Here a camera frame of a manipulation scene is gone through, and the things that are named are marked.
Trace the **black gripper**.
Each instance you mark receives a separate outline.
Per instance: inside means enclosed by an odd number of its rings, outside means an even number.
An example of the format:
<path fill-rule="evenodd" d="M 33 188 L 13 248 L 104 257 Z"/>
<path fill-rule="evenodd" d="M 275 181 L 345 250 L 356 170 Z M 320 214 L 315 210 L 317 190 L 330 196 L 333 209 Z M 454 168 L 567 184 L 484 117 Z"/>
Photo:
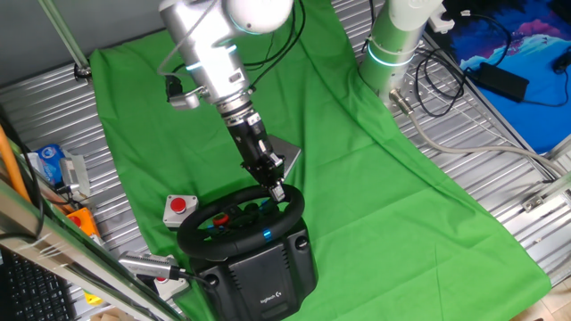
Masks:
<path fill-rule="evenodd" d="M 243 158 L 242 167 L 269 191 L 275 202 L 286 197 L 283 187 L 285 157 L 276 153 L 259 113 L 228 122 L 228 131 Z"/>

